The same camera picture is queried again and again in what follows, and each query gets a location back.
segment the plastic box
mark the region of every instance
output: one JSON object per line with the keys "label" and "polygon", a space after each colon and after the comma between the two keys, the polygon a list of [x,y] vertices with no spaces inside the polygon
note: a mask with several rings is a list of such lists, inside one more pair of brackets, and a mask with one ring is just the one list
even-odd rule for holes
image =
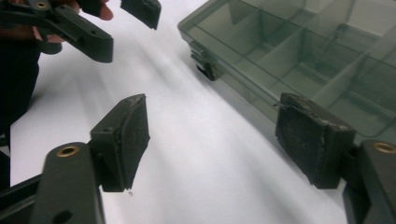
{"label": "plastic box", "polygon": [[363,139],[396,143],[396,2],[212,0],[179,24],[191,57],[276,122],[303,95]]}

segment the black sleeve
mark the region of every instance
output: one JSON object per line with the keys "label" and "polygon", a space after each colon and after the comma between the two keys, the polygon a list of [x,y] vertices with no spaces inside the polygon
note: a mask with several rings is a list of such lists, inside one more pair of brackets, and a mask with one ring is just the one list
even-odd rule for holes
{"label": "black sleeve", "polygon": [[35,41],[0,40],[0,129],[3,131],[28,109],[38,76],[39,56]]}

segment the white tabletop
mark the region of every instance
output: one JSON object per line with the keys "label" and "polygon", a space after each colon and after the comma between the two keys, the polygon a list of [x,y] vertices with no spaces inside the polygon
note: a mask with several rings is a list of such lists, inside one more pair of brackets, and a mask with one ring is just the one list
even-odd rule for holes
{"label": "white tabletop", "polygon": [[347,223],[342,189],[318,190],[283,152],[274,124],[196,69],[177,24],[204,0],[161,0],[157,31],[110,2],[114,62],[64,44],[43,55],[30,110],[11,130],[11,183],[41,173],[46,154],[89,131],[120,100],[147,95],[151,139],[133,196],[103,193],[107,223]]}

